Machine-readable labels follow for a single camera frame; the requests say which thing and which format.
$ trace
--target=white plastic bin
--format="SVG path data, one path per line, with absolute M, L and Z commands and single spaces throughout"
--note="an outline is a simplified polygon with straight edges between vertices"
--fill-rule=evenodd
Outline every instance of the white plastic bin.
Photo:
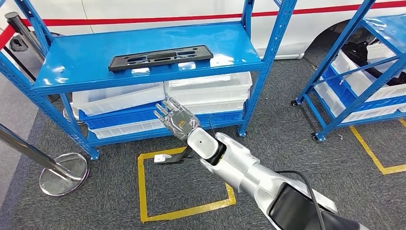
M 347 116 L 347 118 L 345 118 L 342 121 L 342 123 L 393 114 L 394 112 L 396 112 L 396 110 L 398 110 L 399 108 L 401 108 L 405 105 L 406 105 L 406 103 L 395 104 L 395 105 L 390 105 L 390 106 L 385 106 L 385 107 L 379 107 L 379 108 L 354 112 L 354 113 L 350 114 L 349 116 Z
M 250 72 L 165 82 L 166 94 L 180 104 L 246 100 L 252 85 Z
M 337 117 L 342 111 L 344 111 L 345 105 L 341 102 L 337 94 L 326 82 L 317 84 L 315 86 L 315 90 L 318 95 L 326 102 L 327 106 L 330 108 L 330 111 L 335 117 Z
M 129 123 L 119 126 L 110 126 L 105 128 L 89 129 L 90 132 L 93 132 L 98 139 L 110 138 L 115 136 L 121 136 L 131 133 L 137 133 L 142 131 L 148 131 L 152 129 L 164 128 L 163 123 L 158 120 L 147 120 L 140 121 L 135 123 Z
M 320 97 L 323 98 L 323 100 L 326 102 L 327 106 L 330 108 L 330 111 L 335 117 L 337 117 L 346 108 L 345 105 L 339 99 L 339 97 L 335 94 L 335 92 L 326 82 L 322 82 L 316 85 L 315 90 L 320 95 Z M 351 113 L 349 116 L 347 116 L 342 121 L 342 123 L 392 114 L 396 112 L 397 109 L 399 110 L 404 109 L 406 111 L 406 103 L 354 112 Z
M 86 115 L 104 114 L 163 100 L 163 82 L 73 92 L 72 106 Z
M 358 68 L 341 50 L 331 65 L 337 73 L 343 73 Z M 346 81 L 357 96 L 360 96 L 375 80 L 375 77 L 364 71 L 357 71 L 346 78 Z M 406 95 L 406 84 L 394 86 L 385 85 L 366 101 L 370 102 L 403 95 Z
M 406 105 L 399 108 L 399 111 L 402 113 L 406 113 Z
M 220 113 L 229 111 L 243 110 L 245 100 L 224 101 L 220 103 L 203 103 L 185 105 L 194 114 Z M 110 126 L 98 129 L 89 129 L 96 134 L 98 139 L 110 138 L 120 135 L 148 131 L 157 128 L 163 128 L 164 125 L 158 119 L 129 123 L 118 126 Z
M 184 106 L 193 114 L 210 114 L 210 113 L 222 113 L 243 110 L 244 102 L 245 99 L 228 100 L 222 102 L 207 102 L 198 104 L 184 104 Z
M 369 45 L 367 46 L 367 50 L 368 50 L 367 57 L 368 63 L 374 63 L 395 56 L 395 53 L 383 43 Z M 383 73 L 395 62 L 396 61 L 386 62 L 379 66 L 375 66 L 375 69 Z

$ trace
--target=black cable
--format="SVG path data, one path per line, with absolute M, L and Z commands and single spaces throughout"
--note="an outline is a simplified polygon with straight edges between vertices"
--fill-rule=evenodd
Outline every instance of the black cable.
M 215 131 L 214 131 L 213 127 L 212 127 L 212 116 L 211 116 L 211 115 L 210 115 L 210 117 L 209 117 L 209 124 L 210 124 L 210 129 L 211 129 L 212 132 L 213 132 L 213 136 L 215 137 Z
M 323 218 L 321 217 L 320 208 L 318 207 L 318 203 L 317 203 L 317 201 L 316 201 L 315 194 L 313 193 L 313 189 L 312 189 L 312 187 L 310 186 L 310 183 L 309 183 L 309 181 L 306 179 L 306 177 L 305 177 L 302 173 L 300 173 L 300 172 L 298 172 L 298 171 L 295 171 L 295 170 L 276 171 L 276 173 L 294 173 L 294 174 L 299 175 L 299 176 L 303 179 L 304 183 L 305 183 L 306 186 L 307 186 L 307 189 L 309 190 L 310 196 L 312 197 L 313 203 L 314 203 L 314 205 L 315 205 L 315 207 L 316 207 L 316 213 L 317 213 L 318 221 L 319 221 L 319 223 L 320 223 L 320 228 L 321 228 L 321 230 L 326 230 L 326 227 L 324 226 Z
M 4 46 L 4 50 L 10 55 L 11 58 L 13 58 L 13 60 L 15 62 L 17 62 L 17 64 L 24 70 L 24 72 L 27 73 L 27 75 L 33 80 L 36 81 L 37 79 L 34 77 L 34 75 L 27 69 L 27 67 L 25 67 L 25 65 L 20 62 L 20 60 L 6 47 Z

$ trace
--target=blue metal shelf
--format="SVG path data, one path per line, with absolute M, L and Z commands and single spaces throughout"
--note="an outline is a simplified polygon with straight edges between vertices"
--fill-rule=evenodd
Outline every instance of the blue metal shelf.
M 293 101 L 293 105 L 306 102 L 309 105 L 311 111 L 314 113 L 316 119 L 320 123 L 322 130 L 314 133 L 313 139 L 323 141 L 325 140 L 325 135 L 327 135 L 333 129 L 339 127 L 366 124 L 406 116 L 406 113 L 397 111 L 394 114 L 390 115 L 383 115 L 342 123 L 343 120 L 353 112 L 380 108 L 394 104 L 402 104 L 406 102 L 406 95 L 366 102 L 369 97 L 371 97 L 375 92 L 383 87 L 393 76 L 396 76 L 403 69 L 406 68 L 406 23 L 404 22 L 405 15 L 383 16 L 363 20 L 363 17 L 374 3 L 375 0 L 364 0 L 364 2 L 355 13 L 354 17 L 348 22 L 347 26 L 344 28 L 343 32 L 341 33 L 331 50 L 328 52 L 311 79 L 308 81 L 305 88 Z M 397 54 L 397 56 L 378 61 L 376 63 L 372 63 L 348 71 L 346 73 L 338 74 L 331 67 L 331 62 L 337 56 L 339 50 L 346 43 L 349 37 L 356 31 L 356 29 L 360 25 L 366 27 L 369 31 L 372 32 L 372 34 L 376 35 L 376 37 L 390 49 L 392 49 Z M 341 83 L 341 80 L 345 75 L 348 75 L 355 71 L 371 68 L 395 59 L 397 59 L 397 61 L 359 96 L 357 96 L 352 91 L 351 86 L 346 81 Z M 318 93 L 314 89 L 315 85 L 320 84 L 324 81 L 326 81 L 326 83 L 331 87 L 334 93 L 339 97 L 341 102 L 345 105 L 344 111 L 342 111 L 337 117 L 332 114 L 327 103 L 318 95 Z M 313 102 L 310 100 L 309 94 L 312 92 L 316 94 L 323 108 L 329 114 L 331 118 L 330 123 L 326 124 L 323 117 L 321 116 Z
M 117 55 L 206 45 L 210 61 L 110 72 Z M 169 81 L 259 70 L 258 57 L 241 22 L 174 26 L 55 37 L 33 90 L 41 94 Z
M 211 126 L 210 126 L 210 124 L 203 124 L 202 128 L 203 129 L 222 128 L 222 127 L 228 127 L 228 126 L 238 126 L 243 123 L 244 123 L 244 120 L 242 120 L 242 119 L 237 120 L 237 121 L 232 121 L 232 122 L 212 122 Z M 96 147 L 96 146 L 102 146 L 102 145 L 111 145 L 111 144 L 117 144 L 117 143 L 122 143 L 122 142 L 149 139 L 149 138 L 158 138 L 158 137 L 165 137 L 165 136 L 171 136 L 171 135 L 172 135 L 172 133 L 166 128 L 154 129 L 154 130 L 149 130 L 149 131 L 144 131 L 144 132 L 139 132 L 139 133 L 133 133 L 133 134 L 127 134 L 127 135 L 122 135 L 122 136 L 117 136 L 117 137 L 103 138 L 103 139 L 97 139 L 97 137 L 94 133 L 89 132 L 88 133 L 88 145 L 91 147 Z
M 46 58 L 34 85 L 2 53 L 0 53 L 0 72 L 77 142 L 92 160 L 99 158 L 99 152 L 93 147 L 162 137 L 170 133 L 165 129 L 159 129 L 101 140 L 89 133 L 87 139 L 81 134 L 78 125 L 68 122 L 45 95 L 60 94 L 70 120 L 74 120 L 66 94 L 68 92 L 257 70 L 259 74 L 244 104 L 243 117 L 229 121 L 219 116 L 218 120 L 212 122 L 214 128 L 239 126 L 238 133 L 243 137 L 246 135 L 247 126 L 297 2 L 297 0 L 276 1 L 280 10 L 264 58 L 260 59 L 250 40 L 254 0 L 245 0 L 241 21 L 238 22 L 63 37 L 52 36 L 29 0 L 14 1 L 38 32 L 41 53 L 46 55 Z M 115 73 L 108 71 L 112 58 L 117 55 L 197 45 L 206 45 L 214 57 L 210 61 L 162 65 Z
M 406 14 L 365 18 L 365 27 L 396 54 L 406 52 Z

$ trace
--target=blue plastic bin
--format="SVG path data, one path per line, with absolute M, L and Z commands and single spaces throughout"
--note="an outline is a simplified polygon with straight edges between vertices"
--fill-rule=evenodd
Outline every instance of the blue plastic bin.
M 89 129 L 98 129 L 104 127 L 112 127 L 123 124 L 129 124 L 140 121 L 147 121 L 157 119 L 154 115 L 156 109 L 154 103 L 148 103 L 128 109 L 113 111 L 110 113 L 87 116 L 83 111 L 79 110 L 79 119 L 84 121 Z M 214 114 L 200 114 L 196 115 L 202 124 L 237 121 L 241 120 L 242 111 L 231 111 Z

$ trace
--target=red stripe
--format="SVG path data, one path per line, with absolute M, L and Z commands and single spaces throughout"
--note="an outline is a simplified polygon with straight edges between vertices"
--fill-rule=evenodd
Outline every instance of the red stripe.
M 10 38 L 14 35 L 15 31 L 12 26 L 8 25 L 3 33 L 0 34 L 0 47 L 3 48 Z
M 294 10 L 293 14 L 308 14 L 308 13 L 326 13 L 326 12 L 342 12 L 355 11 L 360 5 L 347 6 L 332 6 L 323 8 L 301 9 Z M 406 7 L 406 0 L 375 3 L 373 9 Z M 276 16 L 277 11 L 255 12 L 253 17 Z M 220 15 L 200 15 L 200 16 L 182 16 L 182 17 L 164 17 L 164 18 L 122 18 L 122 19 L 44 19 L 48 26 L 63 26 L 63 25 L 100 25 L 100 24 L 124 24 L 124 23 L 158 23 L 158 22 L 176 22 L 176 21 L 193 21 L 193 20 L 208 20 L 208 19 L 229 19 L 240 18 L 240 13 L 220 14 Z

